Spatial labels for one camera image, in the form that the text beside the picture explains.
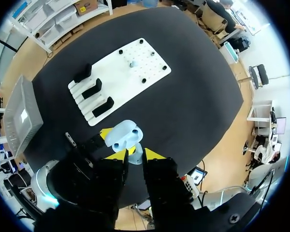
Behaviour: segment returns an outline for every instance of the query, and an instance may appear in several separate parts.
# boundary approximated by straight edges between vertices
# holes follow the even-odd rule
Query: screw
[[[238,214],[232,214],[229,218],[229,223],[235,224],[240,220],[240,216]]]

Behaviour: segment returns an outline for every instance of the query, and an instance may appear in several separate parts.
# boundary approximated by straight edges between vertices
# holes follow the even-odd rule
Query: wooden floor
[[[50,54],[51,57],[48,57],[47,53],[33,41],[27,39],[16,53],[0,87],[0,96],[4,99],[4,105],[6,105],[7,99],[9,99],[13,87],[21,74],[27,79],[32,80],[45,63],[50,61],[66,45],[86,33],[86,31],[112,18],[142,9],[142,6],[128,5],[116,8],[112,16],[104,13],[87,21],[84,24],[84,29],[73,35],[64,45],[54,51],[53,54]],[[185,13],[192,20],[195,20],[195,16],[189,11]],[[246,71],[241,63],[232,65],[231,69],[234,77],[237,79],[247,77]],[[240,87],[244,99],[241,110],[221,141],[204,158],[208,175],[204,180],[202,191],[207,190],[212,192],[229,186],[242,185],[247,176],[245,165],[250,160],[250,153],[243,156],[242,149],[245,141],[251,139],[250,134],[253,128],[253,124],[246,121],[252,104],[252,91],[249,82],[242,83]],[[142,221],[136,212],[123,208],[119,212],[116,228],[121,230],[144,230],[145,226],[143,222],[146,225],[146,222]]]

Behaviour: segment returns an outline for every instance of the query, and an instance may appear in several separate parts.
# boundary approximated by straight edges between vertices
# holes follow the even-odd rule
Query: sticker
[[[81,11],[81,12],[85,12],[85,11],[86,11],[86,7],[85,7],[85,6],[81,7],[81,8],[80,8],[80,11]]]

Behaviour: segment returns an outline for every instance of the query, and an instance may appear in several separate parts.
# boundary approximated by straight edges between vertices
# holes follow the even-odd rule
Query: white pegboard
[[[94,126],[170,72],[171,68],[156,50],[140,38],[99,60],[92,65],[90,77],[80,83],[71,81],[68,88],[88,124]],[[95,86],[97,79],[102,81],[101,91],[84,100],[82,93]],[[95,117],[92,111],[108,97],[114,100],[113,107]]]

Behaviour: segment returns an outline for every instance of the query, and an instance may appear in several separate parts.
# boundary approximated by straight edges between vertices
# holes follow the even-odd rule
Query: office chair
[[[257,66],[249,66],[248,68],[250,77],[238,80],[237,82],[243,83],[247,81],[252,81],[253,86],[255,89],[258,89],[259,87],[263,87],[264,85],[267,85],[269,83],[269,79],[266,74],[266,70],[263,64],[257,65]]]
[[[202,16],[201,20],[197,17],[197,12],[202,9]],[[203,6],[199,7],[194,14],[197,18],[197,24],[199,27],[201,27],[205,32],[211,32],[213,33],[213,36],[211,36],[211,39],[215,35],[223,34],[223,37],[228,35],[228,33],[225,32],[225,28],[228,24],[228,21],[224,19],[223,17],[216,14],[206,3],[206,1],[203,2]]]

